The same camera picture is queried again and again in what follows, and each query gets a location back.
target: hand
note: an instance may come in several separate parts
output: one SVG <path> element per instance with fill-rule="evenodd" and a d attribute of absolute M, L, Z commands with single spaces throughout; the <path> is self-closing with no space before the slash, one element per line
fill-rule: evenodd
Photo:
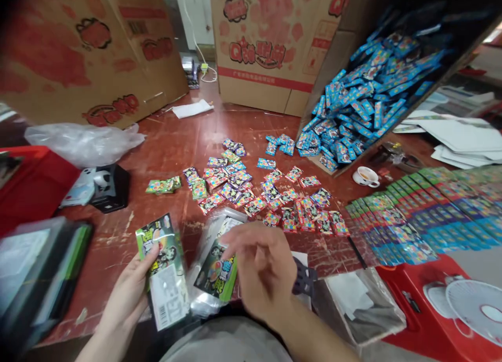
<path fill-rule="evenodd" d="M 136 327 L 141 314 L 148 306 L 145 283 L 146 273 L 159 252 L 154 244 L 143 261 L 139 253 L 131 260 L 119 276 L 108 298 L 99 322 L 98 331 L 110 334 L 118 328 L 131 331 Z"/>
<path fill-rule="evenodd" d="M 234 227 L 221 237 L 222 260 L 237 259 L 242 301 L 254 317 L 276 328 L 291 308 L 297 268 L 284 233 L 261 222 Z"/>

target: cardboard box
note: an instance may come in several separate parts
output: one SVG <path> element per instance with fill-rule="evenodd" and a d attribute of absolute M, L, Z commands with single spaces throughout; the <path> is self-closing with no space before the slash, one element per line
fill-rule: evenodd
<path fill-rule="evenodd" d="M 211 0 L 224 102 L 301 116 L 349 0 Z"/>
<path fill-rule="evenodd" d="M 401 3 L 403 0 L 350 0 L 350 3 L 344 9 L 343 15 L 339 21 L 338 28 L 333 37 L 332 43 L 329 46 L 328 52 L 325 55 L 324 62 L 321 69 L 318 72 L 317 79 L 312 87 L 311 94 L 302 113 L 302 119 L 300 121 L 300 127 L 296 137 L 298 137 L 303 127 L 305 127 L 312 119 L 312 110 L 319 102 L 320 97 L 324 94 L 325 86 L 328 85 L 331 80 L 342 70 L 347 69 L 350 56 L 365 43 L 366 38 L 375 31 L 377 26 L 377 21 L 383 12 L 387 9 L 389 5 L 396 5 Z M 425 2 L 430 0 L 407 0 L 407 4 L 411 9 L 416 6 L 423 5 Z M 449 4 L 461 5 L 459 0 L 447 0 Z M 438 80 L 422 95 L 420 99 L 417 99 L 414 104 L 408 107 L 407 111 L 400 115 L 394 123 L 398 125 L 399 122 L 405 119 L 411 112 L 413 112 L 417 106 L 429 97 L 439 86 L 444 85 L 445 82 L 455 74 L 458 69 L 465 66 L 465 62 L 469 59 L 471 52 L 478 47 L 483 39 L 490 34 L 495 27 L 502 20 L 502 14 L 500 13 L 500 0 L 471 0 L 469 4 L 470 10 L 483 9 L 486 3 L 493 3 L 498 5 L 495 8 L 494 13 L 486 18 L 483 23 L 478 23 L 474 28 L 473 25 L 469 26 L 469 29 L 463 28 L 463 31 L 472 32 L 471 36 L 462 36 L 462 47 L 456 47 L 456 60 L 449 66 L 445 66 L 445 71 L 440 74 Z M 374 144 L 383 142 L 382 137 L 387 133 L 392 131 L 393 128 L 388 128 L 382 135 L 379 136 L 379 140 Z M 357 157 L 356 160 L 365 156 L 371 148 L 366 149 L 361 155 Z M 338 176 L 348 169 L 353 169 L 355 167 L 352 161 L 351 164 L 340 167 L 334 172 L 329 171 L 323 164 L 319 162 L 321 155 L 308 157 L 309 160 L 314 162 L 325 172 Z"/>
<path fill-rule="evenodd" d="M 21 0 L 0 98 L 34 124 L 125 128 L 188 92 L 163 0 Z"/>

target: plastic packaging sheet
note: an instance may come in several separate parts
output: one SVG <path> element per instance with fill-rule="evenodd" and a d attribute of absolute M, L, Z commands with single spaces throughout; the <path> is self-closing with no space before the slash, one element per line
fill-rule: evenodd
<path fill-rule="evenodd" d="M 218 313 L 219 309 L 228 303 L 228 301 L 223 301 L 201 290 L 196 285 L 201 286 L 199 274 L 208 255 L 212 253 L 215 240 L 232 227 L 244 222 L 247 222 L 247 215 L 231 208 L 215 210 L 209 216 L 200 238 L 199 246 L 197 247 L 196 258 L 190 266 L 187 275 L 191 300 L 190 308 L 194 315 L 206 318 L 209 315 Z"/>
<path fill-rule="evenodd" d="M 356 275 L 367 287 L 373 306 L 355 310 L 354 320 L 343 314 L 343 307 L 325 280 L 314 283 L 312 306 L 340 337 L 360 351 L 364 346 L 405 329 L 406 316 L 374 268 L 358 270 Z"/>
<path fill-rule="evenodd" d="M 106 166 L 138 146 L 146 135 L 138 124 L 125 130 L 73 123 L 28 127 L 25 138 L 31 145 L 44 145 L 79 168 Z"/>

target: red plastic crate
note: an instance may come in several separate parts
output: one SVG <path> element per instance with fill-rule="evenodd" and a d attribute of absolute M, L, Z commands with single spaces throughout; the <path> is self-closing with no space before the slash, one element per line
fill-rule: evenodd
<path fill-rule="evenodd" d="M 451 257 L 420 265 L 401 264 L 395 270 L 377 267 L 380 277 L 406 314 L 405 330 L 384 338 L 385 342 L 442 362 L 501 361 L 502 348 L 491 343 L 457 319 L 459 332 L 452 319 L 443 318 L 424 295 L 423 287 L 431 282 L 444 282 L 445 275 L 469 276 Z M 408 293 L 420 312 L 414 311 L 405 298 Z"/>
<path fill-rule="evenodd" d="M 1 148 L 3 151 L 24 159 L 0 189 L 0 236 L 21 223 L 52 217 L 81 172 L 46 146 Z"/>

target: white plastic bag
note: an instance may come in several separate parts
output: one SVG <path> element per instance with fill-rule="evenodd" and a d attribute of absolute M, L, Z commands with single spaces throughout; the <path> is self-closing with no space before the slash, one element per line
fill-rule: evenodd
<path fill-rule="evenodd" d="M 28 127 L 25 138 L 32 145 L 45 145 L 79 168 L 112 164 L 138 146 L 146 135 L 138 124 L 125 130 L 73 123 Z"/>

